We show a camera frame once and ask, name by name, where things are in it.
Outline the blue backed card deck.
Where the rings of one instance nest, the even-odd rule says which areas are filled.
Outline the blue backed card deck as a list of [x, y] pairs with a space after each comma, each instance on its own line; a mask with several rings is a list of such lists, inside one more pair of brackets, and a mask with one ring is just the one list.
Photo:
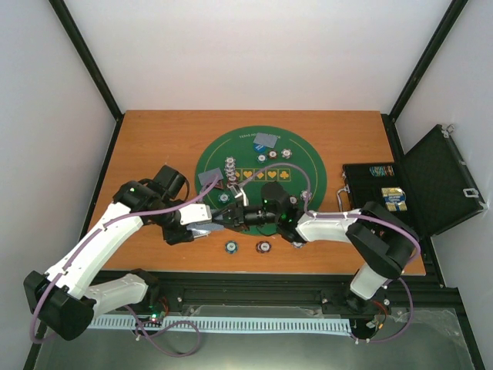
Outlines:
[[201, 237], [207, 237], [212, 232], [224, 230], [224, 226], [215, 223], [208, 224], [189, 224], [186, 229], [192, 232], [193, 238], [198, 239]]

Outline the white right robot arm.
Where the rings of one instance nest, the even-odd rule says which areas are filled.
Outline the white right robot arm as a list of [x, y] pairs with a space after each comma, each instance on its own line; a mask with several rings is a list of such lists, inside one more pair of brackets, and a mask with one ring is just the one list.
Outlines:
[[421, 253], [418, 236], [380, 204], [368, 201], [361, 209], [327, 213], [307, 210], [294, 203], [278, 182], [266, 183], [260, 203], [249, 205], [240, 193], [225, 207], [213, 212], [213, 222], [234, 231], [273, 225], [292, 244], [338, 241], [352, 244], [364, 263], [335, 303], [362, 312], [388, 282], [401, 277]]

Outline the orange black chip stack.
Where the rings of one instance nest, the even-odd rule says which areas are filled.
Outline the orange black chip stack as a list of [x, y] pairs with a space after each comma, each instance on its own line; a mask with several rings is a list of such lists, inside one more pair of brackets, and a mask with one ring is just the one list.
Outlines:
[[256, 251], [261, 254], [269, 253], [271, 251], [271, 244], [268, 241], [260, 241], [256, 245]]

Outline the green blue chip stack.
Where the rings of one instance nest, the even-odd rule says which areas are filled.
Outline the green blue chip stack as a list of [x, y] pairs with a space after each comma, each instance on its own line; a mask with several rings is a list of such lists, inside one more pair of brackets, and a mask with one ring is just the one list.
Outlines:
[[235, 254], [238, 251], [238, 244], [234, 240], [225, 243], [225, 251], [228, 254]]

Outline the spread row of chips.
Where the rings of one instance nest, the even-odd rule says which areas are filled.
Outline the spread row of chips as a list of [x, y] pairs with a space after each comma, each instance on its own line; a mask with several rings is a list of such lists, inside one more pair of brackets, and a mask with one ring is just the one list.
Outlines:
[[232, 156], [228, 156], [224, 163], [224, 173], [228, 183], [237, 183], [236, 175], [236, 159]]

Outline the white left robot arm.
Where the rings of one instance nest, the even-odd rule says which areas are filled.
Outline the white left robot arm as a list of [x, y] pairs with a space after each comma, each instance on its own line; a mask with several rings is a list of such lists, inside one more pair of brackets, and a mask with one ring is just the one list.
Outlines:
[[61, 338], [79, 337], [94, 318], [128, 304], [143, 310], [163, 307], [159, 282], [142, 269], [104, 284], [92, 281], [122, 244], [140, 228], [156, 224], [176, 230], [182, 204], [178, 194], [189, 181], [163, 166], [152, 179], [124, 183], [94, 227], [45, 273], [32, 271], [23, 286], [33, 321], [40, 321]]

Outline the blue small blind button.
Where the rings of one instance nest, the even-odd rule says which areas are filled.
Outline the blue small blind button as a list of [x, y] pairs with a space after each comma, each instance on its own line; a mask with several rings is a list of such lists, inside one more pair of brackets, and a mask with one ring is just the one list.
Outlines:
[[258, 152], [258, 153], [262, 153], [264, 152], [267, 148], [264, 146], [264, 145], [260, 145], [260, 144], [254, 144], [253, 145], [253, 149]]

